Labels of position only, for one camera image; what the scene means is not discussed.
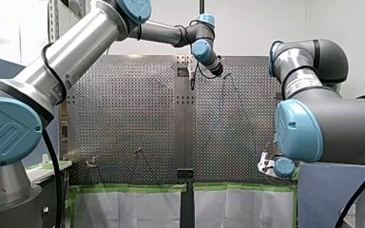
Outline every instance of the white plastic sheet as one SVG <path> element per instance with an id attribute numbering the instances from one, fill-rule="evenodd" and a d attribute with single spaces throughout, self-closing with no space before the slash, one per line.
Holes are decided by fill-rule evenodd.
<path id="1" fill-rule="evenodd" d="M 76 197 L 77 228 L 180 228 L 181 193 L 84 193 Z"/>
<path id="2" fill-rule="evenodd" d="M 295 194 L 227 189 L 195 192 L 196 227 L 292 228 Z"/>

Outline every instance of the metal frame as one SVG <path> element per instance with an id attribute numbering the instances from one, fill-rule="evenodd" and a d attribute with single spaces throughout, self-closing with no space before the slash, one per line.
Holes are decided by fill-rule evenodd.
<path id="1" fill-rule="evenodd" d="M 101 63 L 156 63 L 156 62 L 171 62 L 174 63 L 174 104 L 175 104 L 175 150 L 176 150 L 176 174 L 179 168 L 192 169 L 194 168 L 194 139 L 195 139 L 195 122 L 197 117 L 197 89 L 191 90 L 190 81 L 187 72 L 184 70 L 189 62 L 190 56 L 102 56 Z M 267 63 L 266 57 L 227 57 L 228 64 L 248 65 L 259 64 L 259 61 Z M 276 91 L 271 91 L 271 98 L 276 96 Z M 75 105 L 76 97 L 75 90 L 72 89 L 67 96 L 68 105 L 68 151 L 74 155 L 78 154 L 76 144 L 76 122 L 75 122 Z M 179 183 L 186 184 L 186 191 L 182 193 L 181 199 L 181 227 L 193 228 L 195 227 L 195 203 L 194 203 L 194 189 L 193 178 L 178 179 Z M 267 183 L 267 180 L 260 180 L 258 182 Z M 153 184 L 153 182 L 137 182 L 142 184 Z"/>

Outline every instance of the pegboard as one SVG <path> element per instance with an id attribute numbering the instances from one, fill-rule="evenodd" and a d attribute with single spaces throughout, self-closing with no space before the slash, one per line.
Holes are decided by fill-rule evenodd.
<path id="1" fill-rule="evenodd" d="M 68 97 L 71 183 L 175 183 L 183 167 L 194 181 L 265 182 L 279 91 L 267 61 L 228 57 L 229 76 L 198 74 L 191 91 L 177 56 L 102 57 Z"/>
<path id="2" fill-rule="evenodd" d="M 72 184 L 177 181 L 173 60 L 104 56 L 77 83 Z"/>
<path id="3" fill-rule="evenodd" d="M 279 83 L 265 57 L 230 57 L 223 79 L 199 78 L 196 88 L 195 181 L 264 182 L 260 153 L 275 132 Z"/>

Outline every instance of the silver arm segment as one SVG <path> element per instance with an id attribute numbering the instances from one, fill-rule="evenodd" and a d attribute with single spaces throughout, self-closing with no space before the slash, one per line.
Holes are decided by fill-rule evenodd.
<path id="1" fill-rule="evenodd" d="M 0 80 L 0 110 L 5 109 L 8 112 L 15 106 L 16 112 L 21 113 L 13 117 L 12 113 L 8 112 L 10 117 L 8 120 L 0 118 L 0 126 L 16 124 L 16 129 L 24 127 L 25 134 L 30 132 L 29 134 L 32 133 L 34 136 L 34 140 L 28 136 L 14 139 L 12 137 L 14 133 L 7 132 L 8 134 L 4 134 L 0 139 L 9 144 L 0 151 L 0 187 L 2 188 L 0 188 L 0 207 L 7 203 L 15 203 L 25 196 L 39 194 L 37 190 L 30 187 L 21 160 L 35 148 L 41 138 L 42 130 L 53 119 L 53 107 L 65 99 L 67 92 L 114 41 L 123 41 L 128 36 L 138 38 L 137 28 L 142 28 L 141 38 L 145 40 L 171 44 L 176 48 L 191 44 L 185 39 L 188 36 L 184 29 L 154 22 L 139 26 L 138 23 L 142 23 L 142 17 L 139 15 L 141 11 L 126 13 L 125 10 L 134 10 L 134 8 L 128 9 L 130 5 L 124 5 L 126 9 L 121 9 L 122 7 L 117 4 L 123 1 L 117 0 L 117 2 L 92 1 L 90 13 L 48 47 L 47 51 L 43 51 L 42 56 L 45 56 L 47 63 L 44 62 L 43 57 L 39 57 L 13 79 Z M 213 33 L 212 27 L 205 23 L 192 26 L 192 31 L 194 30 L 196 32 L 192 33 L 193 36 L 206 34 L 206 32 Z M 213 45 L 214 35 L 207 39 Z M 212 72 L 221 74 L 222 65 L 219 65 L 220 68 L 217 71 L 212 69 L 214 70 Z M 34 118 L 30 120 L 25 118 L 28 116 Z M 10 180 L 8 176 L 1 175 L 7 172 L 11 173 Z"/>

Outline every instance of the wall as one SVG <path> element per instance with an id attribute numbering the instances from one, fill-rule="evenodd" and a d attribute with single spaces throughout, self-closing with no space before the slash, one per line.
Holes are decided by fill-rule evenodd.
<path id="1" fill-rule="evenodd" d="M 365 1 L 308 0 L 307 38 L 337 42 L 349 60 L 349 76 L 341 95 L 365 94 Z"/>
<path id="2" fill-rule="evenodd" d="M 205 1 L 205 12 L 216 17 L 215 51 L 220 55 L 268 55 L 273 41 L 306 38 L 305 0 Z M 150 20 L 184 25 L 199 15 L 198 0 L 153 0 Z M 114 43 L 109 54 L 189 54 L 189 47 L 128 39 Z"/>
<path id="3" fill-rule="evenodd" d="M 59 7 L 61 20 L 60 34 L 65 33 L 76 22 L 77 18 L 62 3 Z M 38 0 L 1 0 L 0 1 L 0 78 L 12 78 L 22 69 L 40 56 L 41 49 L 48 43 L 48 2 Z M 58 115 L 48 127 L 56 151 L 59 151 Z M 23 160 L 25 166 L 41 161 L 46 153 L 44 142 Z"/>
<path id="4" fill-rule="evenodd" d="M 365 94 L 365 1 L 307 0 L 307 39 L 337 42 L 349 60 L 340 94 Z M 299 228 L 331 228 L 341 208 L 365 179 L 365 167 L 338 164 L 301 166 L 298 182 Z"/>

